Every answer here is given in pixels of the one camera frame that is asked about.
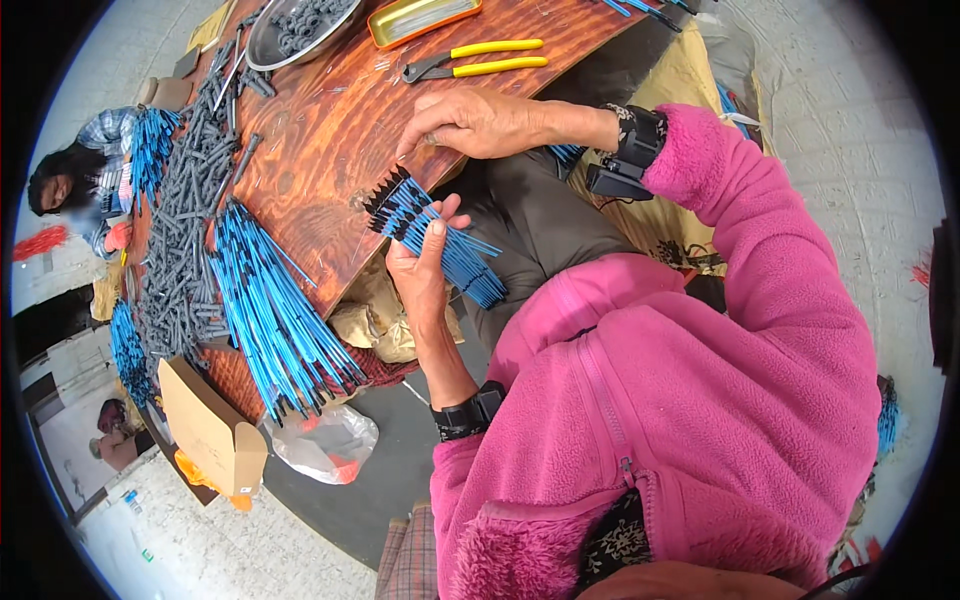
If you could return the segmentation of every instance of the metal bowl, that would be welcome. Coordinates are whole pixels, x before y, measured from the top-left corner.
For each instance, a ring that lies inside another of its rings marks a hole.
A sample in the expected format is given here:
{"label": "metal bowl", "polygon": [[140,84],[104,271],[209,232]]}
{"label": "metal bowl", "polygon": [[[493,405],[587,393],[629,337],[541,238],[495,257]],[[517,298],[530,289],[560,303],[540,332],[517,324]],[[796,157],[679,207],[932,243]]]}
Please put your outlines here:
{"label": "metal bowl", "polygon": [[310,62],[343,40],[358,21],[362,20],[368,0],[354,0],[352,6],[337,19],[325,34],[313,40],[306,48],[292,57],[280,54],[280,29],[271,23],[277,15],[286,16],[297,9],[306,0],[273,0],[257,17],[247,39],[247,64],[254,71],[273,71],[288,64]]}

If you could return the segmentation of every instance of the plaid fabric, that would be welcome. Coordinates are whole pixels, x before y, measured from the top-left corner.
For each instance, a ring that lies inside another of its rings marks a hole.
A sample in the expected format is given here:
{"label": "plaid fabric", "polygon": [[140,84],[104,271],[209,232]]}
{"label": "plaid fabric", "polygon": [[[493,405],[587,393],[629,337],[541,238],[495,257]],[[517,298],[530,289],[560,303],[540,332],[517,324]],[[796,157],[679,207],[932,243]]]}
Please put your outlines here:
{"label": "plaid fabric", "polygon": [[[387,388],[403,383],[403,378],[407,373],[411,373],[420,368],[420,363],[413,360],[409,363],[385,363],[376,357],[371,348],[355,348],[350,344],[340,340],[338,341],[347,350],[349,355],[356,361],[357,366],[363,370],[367,376],[366,385],[374,388]],[[346,389],[337,385],[325,373],[323,374],[324,383],[337,396],[349,396],[356,389],[352,385],[347,385]]]}
{"label": "plaid fabric", "polygon": [[409,519],[390,521],[376,574],[376,600],[434,600],[437,586],[437,538],[430,503],[414,505]]}
{"label": "plaid fabric", "polygon": [[136,108],[108,108],[77,133],[77,141],[87,148],[99,150],[107,157],[105,171],[116,171],[123,166],[123,157],[133,143],[133,124]]}
{"label": "plaid fabric", "polygon": [[120,186],[117,188],[117,195],[120,198],[120,209],[124,212],[130,212],[133,206],[133,186],[130,183],[130,170],[130,164],[125,162],[120,175]]}
{"label": "plaid fabric", "polygon": [[110,108],[95,116],[80,129],[77,141],[93,150],[99,150],[107,158],[107,165],[95,180],[96,186],[90,190],[93,202],[90,206],[64,211],[70,230],[79,233],[90,245],[93,253],[104,259],[113,257],[107,252],[104,240],[110,231],[107,219],[129,212],[120,202],[117,188],[122,182],[124,156],[133,142],[133,124],[136,122],[136,108]]}

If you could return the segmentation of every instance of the yellow-handled pliers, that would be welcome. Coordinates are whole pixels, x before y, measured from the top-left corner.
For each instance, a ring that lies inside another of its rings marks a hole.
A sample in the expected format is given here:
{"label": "yellow-handled pliers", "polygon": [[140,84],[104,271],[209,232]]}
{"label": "yellow-handled pliers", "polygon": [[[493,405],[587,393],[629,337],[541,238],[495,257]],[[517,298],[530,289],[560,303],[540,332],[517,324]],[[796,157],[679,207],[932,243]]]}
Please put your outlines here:
{"label": "yellow-handled pliers", "polygon": [[510,69],[523,69],[527,67],[545,66],[547,59],[544,57],[523,57],[520,59],[494,60],[493,62],[479,62],[477,64],[465,64],[464,66],[455,66],[452,69],[442,69],[440,65],[452,59],[461,57],[472,57],[487,52],[506,52],[509,50],[533,50],[542,48],[542,39],[508,39],[504,41],[485,41],[479,44],[470,44],[454,48],[449,52],[438,54],[429,59],[417,60],[403,67],[403,81],[412,84],[421,79],[445,79],[447,77],[467,77],[470,75],[483,75],[485,73],[498,73],[500,71],[509,71]]}

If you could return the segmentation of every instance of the black watch strap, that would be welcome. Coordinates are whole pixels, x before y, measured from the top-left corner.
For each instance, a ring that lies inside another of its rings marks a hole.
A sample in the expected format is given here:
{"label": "black watch strap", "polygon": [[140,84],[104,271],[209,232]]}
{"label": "black watch strap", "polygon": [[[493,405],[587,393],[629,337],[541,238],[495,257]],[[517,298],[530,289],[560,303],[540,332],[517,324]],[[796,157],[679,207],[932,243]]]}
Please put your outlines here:
{"label": "black watch strap", "polygon": [[431,410],[441,442],[460,440],[487,431],[506,395],[498,381],[488,381],[467,401],[440,411]]}
{"label": "black watch strap", "polygon": [[621,107],[606,104],[602,108],[615,112],[620,121],[617,159],[640,169],[646,169],[653,164],[666,141],[666,116],[630,105]]}

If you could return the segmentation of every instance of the white plastic bag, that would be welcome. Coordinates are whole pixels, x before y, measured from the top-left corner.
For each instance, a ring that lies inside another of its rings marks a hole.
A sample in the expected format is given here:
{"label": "white plastic bag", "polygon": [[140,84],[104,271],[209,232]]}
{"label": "white plastic bag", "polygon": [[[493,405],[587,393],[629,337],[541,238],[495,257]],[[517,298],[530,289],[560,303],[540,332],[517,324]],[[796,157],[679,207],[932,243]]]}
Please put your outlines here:
{"label": "white plastic bag", "polygon": [[319,417],[304,420],[289,411],[283,427],[264,420],[274,442],[274,452],[294,470],[321,483],[347,484],[356,479],[360,467],[376,445],[376,423],[352,408],[324,407]]}

